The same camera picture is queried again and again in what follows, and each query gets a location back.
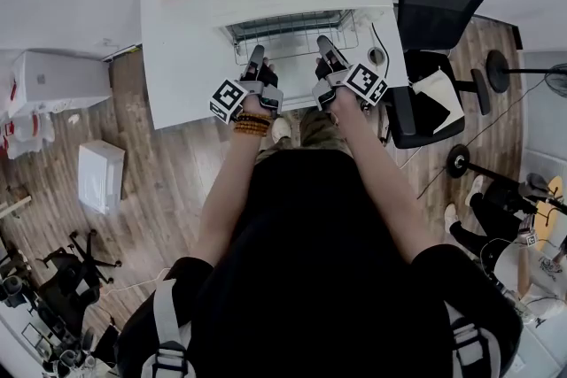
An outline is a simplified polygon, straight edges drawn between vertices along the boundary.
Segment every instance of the black office chair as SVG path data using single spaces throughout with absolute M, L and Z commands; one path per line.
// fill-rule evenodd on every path
M 54 326 L 60 328 L 58 320 L 62 320 L 66 330 L 76 338 L 81 336 L 85 310 L 100 297 L 100 281 L 113 282 L 112 277 L 106 279 L 102 275 L 98 266 L 121 266 L 120 261 L 110 264 L 93 258 L 91 238 L 96 233 L 95 230 L 89 232 L 86 251 L 75 241 L 77 232 L 69 236 L 83 261 L 74 254 L 67 253 L 63 248 L 57 249 L 42 260 L 46 266 L 47 262 L 51 261 L 58 271 L 39 289 L 39 297 L 43 301 L 40 305 L 41 310 L 38 311 L 40 317 L 50 328 Z
M 34 291 L 17 275 L 6 277 L 3 281 L 0 279 L 0 302 L 8 307 L 29 303 L 32 309 L 37 309 Z
M 427 50 L 451 50 L 461 39 L 470 18 L 483 0 L 399 0 L 398 29 L 405 51 L 404 58 L 411 82 L 420 81 L 439 68 L 452 82 L 457 98 L 459 91 L 474 92 L 478 96 L 481 112 L 490 112 L 490 98 L 482 74 L 473 72 L 472 82 L 457 81 L 446 55 Z M 423 134 L 416 128 L 418 116 L 427 112 L 415 112 L 410 88 L 390 89 L 386 106 L 390 131 L 396 147 L 415 148 L 435 143 L 464 130 L 461 118 L 435 134 Z

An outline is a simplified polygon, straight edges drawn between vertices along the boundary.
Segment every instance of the shoe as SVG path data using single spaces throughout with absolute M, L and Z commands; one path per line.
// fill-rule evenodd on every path
M 470 192 L 467 195 L 467 198 L 464 199 L 464 204 L 470 206 L 470 200 L 472 199 L 472 196 L 474 196 L 475 194 L 482 194 L 482 183 L 484 182 L 485 177 L 482 175 L 479 175 L 477 178 L 475 178 L 475 181 L 472 182 L 472 188 L 470 188 Z
M 445 209 L 445 231 L 450 232 L 450 228 L 455 222 L 459 221 L 459 216 L 457 216 L 457 208 L 454 204 L 448 204 Z
M 278 143 L 282 137 L 291 137 L 291 127 L 285 118 L 279 117 L 272 125 L 272 139 Z

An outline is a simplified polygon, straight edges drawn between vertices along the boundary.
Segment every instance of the white desk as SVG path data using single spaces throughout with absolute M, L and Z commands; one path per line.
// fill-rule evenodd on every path
M 211 117 L 208 98 L 225 78 L 237 79 L 232 43 L 209 25 L 207 0 L 141 0 L 145 76 L 155 128 Z M 386 47 L 390 87 L 408 85 L 400 35 L 393 9 L 374 20 Z M 378 45 L 371 29 L 359 32 L 359 46 L 344 50 L 351 62 L 369 65 L 368 51 Z M 283 110 L 315 105 L 315 58 L 309 54 L 273 62 L 283 91 Z

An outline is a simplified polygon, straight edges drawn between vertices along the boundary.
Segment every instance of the label sticker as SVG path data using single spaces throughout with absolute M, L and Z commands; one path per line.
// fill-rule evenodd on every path
M 362 63 L 352 66 L 343 84 L 372 105 L 376 105 L 388 89 L 384 77 L 378 76 Z
M 209 100 L 209 109 L 227 125 L 230 115 L 238 108 L 248 92 L 236 81 L 226 79 Z

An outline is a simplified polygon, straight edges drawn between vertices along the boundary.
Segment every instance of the white box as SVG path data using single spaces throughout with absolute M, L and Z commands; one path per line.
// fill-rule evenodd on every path
M 16 88 L 8 104 L 10 117 L 81 109 L 112 94 L 108 64 L 87 58 L 27 50 L 12 72 Z
M 104 141 L 79 148 L 79 200 L 103 214 L 118 210 L 124 150 Z

